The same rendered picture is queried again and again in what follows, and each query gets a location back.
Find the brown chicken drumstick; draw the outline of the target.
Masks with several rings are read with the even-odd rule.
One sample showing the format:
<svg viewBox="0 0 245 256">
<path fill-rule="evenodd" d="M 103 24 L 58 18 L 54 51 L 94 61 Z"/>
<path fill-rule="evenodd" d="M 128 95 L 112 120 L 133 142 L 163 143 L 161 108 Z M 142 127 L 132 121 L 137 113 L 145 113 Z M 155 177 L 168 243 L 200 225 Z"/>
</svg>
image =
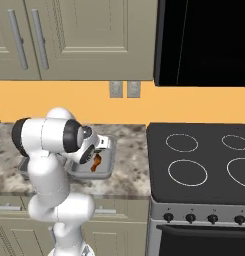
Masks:
<svg viewBox="0 0 245 256">
<path fill-rule="evenodd" d="M 100 154 L 96 154 L 94 157 L 94 163 L 91 166 L 91 172 L 95 172 L 97 167 L 101 164 L 102 161 L 102 157 L 100 156 Z"/>
</svg>

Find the grey tupperware container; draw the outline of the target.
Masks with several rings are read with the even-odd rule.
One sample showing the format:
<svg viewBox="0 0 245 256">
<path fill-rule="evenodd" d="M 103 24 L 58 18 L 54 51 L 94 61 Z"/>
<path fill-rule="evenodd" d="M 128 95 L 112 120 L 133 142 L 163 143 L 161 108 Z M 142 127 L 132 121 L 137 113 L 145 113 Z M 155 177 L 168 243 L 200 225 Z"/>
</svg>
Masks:
<svg viewBox="0 0 245 256">
<path fill-rule="evenodd" d="M 91 172 L 94 163 L 95 149 L 105 149 L 101 153 L 102 161 L 95 172 Z M 115 164 L 116 138 L 112 135 L 103 136 L 95 132 L 85 138 L 81 148 L 72 153 L 68 173 L 76 180 L 104 180 L 108 179 Z"/>
</svg>

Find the beige drawer front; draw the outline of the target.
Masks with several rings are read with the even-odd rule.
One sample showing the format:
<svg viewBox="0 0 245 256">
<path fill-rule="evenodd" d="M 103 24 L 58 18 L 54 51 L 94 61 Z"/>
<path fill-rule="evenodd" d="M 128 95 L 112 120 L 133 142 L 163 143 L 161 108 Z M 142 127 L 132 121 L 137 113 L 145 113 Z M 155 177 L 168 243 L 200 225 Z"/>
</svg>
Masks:
<svg viewBox="0 0 245 256">
<path fill-rule="evenodd" d="M 22 217 L 28 218 L 28 203 L 30 201 L 29 197 L 26 196 L 4 196 L 0 195 L 0 206 L 21 206 L 21 211 L 0 211 L 0 216 L 2 217 Z"/>
<path fill-rule="evenodd" d="M 134 199 L 95 199 L 96 209 L 115 209 L 116 214 L 96 214 L 97 216 L 122 217 L 146 220 L 149 201 Z"/>
</svg>

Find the beige base cupboard door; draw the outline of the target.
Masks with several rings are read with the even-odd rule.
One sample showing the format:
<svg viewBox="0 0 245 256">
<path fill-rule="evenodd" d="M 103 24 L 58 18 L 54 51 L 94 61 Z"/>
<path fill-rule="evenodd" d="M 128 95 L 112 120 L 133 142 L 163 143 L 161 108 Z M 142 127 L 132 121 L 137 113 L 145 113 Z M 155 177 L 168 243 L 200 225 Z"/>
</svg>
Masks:
<svg viewBox="0 0 245 256">
<path fill-rule="evenodd" d="M 145 256 L 146 222 L 91 221 L 82 232 L 96 256 Z"/>
<path fill-rule="evenodd" d="M 48 256 L 54 247 L 49 224 L 0 219 L 0 256 Z"/>
</svg>

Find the black and steel stove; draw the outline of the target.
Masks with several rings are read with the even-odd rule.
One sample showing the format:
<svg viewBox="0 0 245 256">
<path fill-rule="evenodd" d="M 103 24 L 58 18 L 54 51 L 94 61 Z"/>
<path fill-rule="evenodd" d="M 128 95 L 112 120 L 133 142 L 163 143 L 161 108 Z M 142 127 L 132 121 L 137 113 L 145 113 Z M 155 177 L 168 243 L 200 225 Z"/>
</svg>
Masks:
<svg viewBox="0 0 245 256">
<path fill-rule="evenodd" d="M 244 238 L 178 236 L 157 225 L 245 231 L 245 124 L 151 123 L 146 256 L 245 256 Z M 174 219 L 168 223 L 165 213 Z M 190 224 L 187 214 L 196 220 Z M 207 217 L 218 216 L 212 225 Z"/>
</svg>

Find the black microwave oven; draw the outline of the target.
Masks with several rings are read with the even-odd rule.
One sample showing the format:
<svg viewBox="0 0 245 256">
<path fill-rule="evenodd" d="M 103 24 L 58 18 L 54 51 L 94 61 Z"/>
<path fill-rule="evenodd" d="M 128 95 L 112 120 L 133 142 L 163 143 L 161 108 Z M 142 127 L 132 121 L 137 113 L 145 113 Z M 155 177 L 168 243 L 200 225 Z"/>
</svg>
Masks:
<svg viewBox="0 0 245 256">
<path fill-rule="evenodd" d="M 158 0 L 154 83 L 245 87 L 245 0 Z"/>
</svg>

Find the grey wall socket plate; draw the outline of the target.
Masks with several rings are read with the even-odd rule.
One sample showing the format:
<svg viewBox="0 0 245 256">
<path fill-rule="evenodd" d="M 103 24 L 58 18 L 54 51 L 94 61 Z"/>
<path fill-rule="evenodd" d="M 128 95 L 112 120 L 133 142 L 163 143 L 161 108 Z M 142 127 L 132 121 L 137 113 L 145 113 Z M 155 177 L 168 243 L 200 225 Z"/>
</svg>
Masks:
<svg viewBox="0 0 245 256">
<path fill-rule="evenodd" d="M 110 81 L 110 97 L 122 98 L 123 97 L 123 82 L 122 81 Z"/>
<path fill-rule="evenodd" d="M 139 98 L 140 97 L 141 82 L 140 81 L 128 81 L 127 82 L 127 97 Z"/>
</svg>

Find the beige wall cupboard door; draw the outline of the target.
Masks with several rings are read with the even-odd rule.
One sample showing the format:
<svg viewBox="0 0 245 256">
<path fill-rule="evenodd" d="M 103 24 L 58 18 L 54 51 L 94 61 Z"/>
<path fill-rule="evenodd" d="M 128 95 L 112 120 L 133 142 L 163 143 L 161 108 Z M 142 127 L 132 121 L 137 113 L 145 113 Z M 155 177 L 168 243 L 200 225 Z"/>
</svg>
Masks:
<svg viewBox="0 0 245 256">
<path fill-rule="evenodd" d="M 25 0 L 44 80 L 151 80 L 157 0 Z M 38 9 L 49 69 L 31 9 Z"/>
<path fill-rule="evenodd" d="M 23 70 L 13 32 L 8 9 L 14 9 L 28 69 Z M 0 0 L 0 80 L 39 80 L 41 78 L 35 53 L 32 33 L 24 0 Z"/>
</svg>

